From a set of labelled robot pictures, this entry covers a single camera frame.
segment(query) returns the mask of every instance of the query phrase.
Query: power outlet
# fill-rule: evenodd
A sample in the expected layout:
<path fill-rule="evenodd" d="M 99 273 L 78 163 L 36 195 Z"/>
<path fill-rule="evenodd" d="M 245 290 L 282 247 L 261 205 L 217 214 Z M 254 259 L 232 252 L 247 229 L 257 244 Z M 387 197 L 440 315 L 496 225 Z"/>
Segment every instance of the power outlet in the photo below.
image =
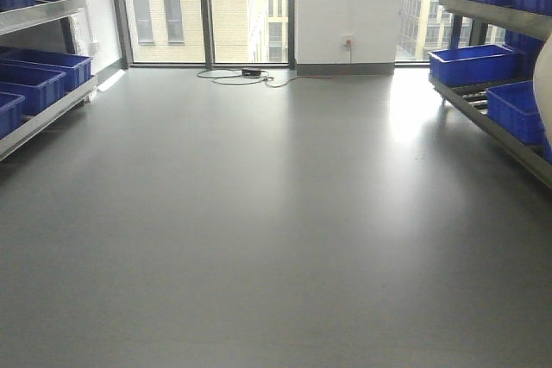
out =
<path fill-rule="evenodd" d="M 345 34 L 342 36 L 342 47 L 353 47 L 354 36 L 351 34 Z"/>

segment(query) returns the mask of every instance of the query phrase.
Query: window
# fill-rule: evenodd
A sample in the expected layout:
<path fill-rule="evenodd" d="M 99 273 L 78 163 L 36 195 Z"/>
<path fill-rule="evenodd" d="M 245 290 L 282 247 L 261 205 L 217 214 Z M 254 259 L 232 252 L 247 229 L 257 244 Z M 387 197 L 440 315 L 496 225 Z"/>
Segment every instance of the window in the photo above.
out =
<path fill-rule="evenodd" d="M 152 16 L 149 10 L 149 0 L 132 0 L 135 8 L 136 32 L 141 45 L 154 43 Z"/>
<path fill-rule="evenodd" d="M 165 0 L 165 18 L 169 43 L 184 43 L 180 0 Z"/>
<path fill-rule="evenodd" d="M 283 0 L 278 0 L 278 16 L 282 16 L 284 14 L 282 2 Z"/>
<path fill-rule="evenodd" d="M 436 43 L 439 37 L 439 27 L 428 27 L 428 32 L 425 37 L 426 43 Z"/>
<path fill-rule="evenodd" d="M 438 2 L 431 2 L 429 18 L 430 19 L 436 19 L 438 11 L 439 11 L 439 3 Z"/>
<path fill-rule="evenodd" d="M 274 0 L 268 0 L 268 15 L 274 16 Z"/>
<path fill-rule="evenodd" d="M 282 47 L 282 23 L 281 22 L 268 23 L 268 41 L 270 42 L 270 47 Z"/>
<path fill-rule="evenodd" d="M 268 48 L 268 62 L 281 62 L 282 61 L 282 48 L 270 47 Z"/>

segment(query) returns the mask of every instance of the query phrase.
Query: black device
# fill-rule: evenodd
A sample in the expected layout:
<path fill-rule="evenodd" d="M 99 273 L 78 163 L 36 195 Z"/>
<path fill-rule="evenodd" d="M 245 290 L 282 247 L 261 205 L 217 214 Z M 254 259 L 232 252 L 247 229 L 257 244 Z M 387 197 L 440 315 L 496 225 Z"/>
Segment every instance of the black device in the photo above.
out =
<path fill-rule="evenodd" d="M 241 75 L 244 78 L 260 78 L 262 70 L 259 68 L 243 68 L 241 70 Z"/>

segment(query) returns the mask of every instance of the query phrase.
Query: shelf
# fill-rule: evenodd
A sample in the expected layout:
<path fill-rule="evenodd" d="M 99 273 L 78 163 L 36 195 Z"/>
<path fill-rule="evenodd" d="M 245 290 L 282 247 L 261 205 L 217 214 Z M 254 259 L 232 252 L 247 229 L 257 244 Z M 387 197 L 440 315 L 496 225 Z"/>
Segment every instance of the shelf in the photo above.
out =
<path fill-rule="evenodd" d="M 84 8 L 85 0 L 59 0 L 0 13 L 0 35 L 57 21 Z"/>
<path fill-rule="evenodd" d="M 552 16 L 510 9 L 471 0 L 439 0 L 448 12 L 490 23 L 546 41 L 552 34 Z"/>
<path fill-rule="evenodd" d="M 46 108 L 39 115 L 25 122 L 17 130 L 2 138 L 0 140 L 0 161 L 8 157 L 17 148 L 21 147 L 70 109 L 85 100 L 96 85 L 97 79 L 92 78 L 85 84 L 80 85 L 76 90 L 69 92 L 57 103 Z"/>
<path fill-rule="evenodd" d="M 435 78 L 430 77 L 430 82 L 435 86 L 443 98 L 452 103 L 462 114 L 469 118 L 475 125 L 491 135 L 512 157 L 519 161 L 527 170 L 533 173 L 539 180 L 552 189 L 552 165 L 539 156 L 533 150 L 518 140 L 495 121 L 482 114 L 478 109 L 466 101 L 461 94 L 462 88 L 449 88 Z M 472 92 L 483 91 L 488 85 L 481 84 L 470 87 Z"/>

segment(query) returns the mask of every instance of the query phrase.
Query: gray floor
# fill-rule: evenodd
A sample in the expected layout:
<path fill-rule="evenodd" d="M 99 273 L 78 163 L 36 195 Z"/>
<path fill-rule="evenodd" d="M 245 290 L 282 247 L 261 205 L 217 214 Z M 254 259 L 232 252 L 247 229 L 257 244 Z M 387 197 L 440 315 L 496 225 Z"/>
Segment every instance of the gray floor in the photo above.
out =
<path fill-rule="evenodd" d="M 0 165 L 0 366 L 552 365 L 552 191 L 426 71 L 194 74 Z"/>

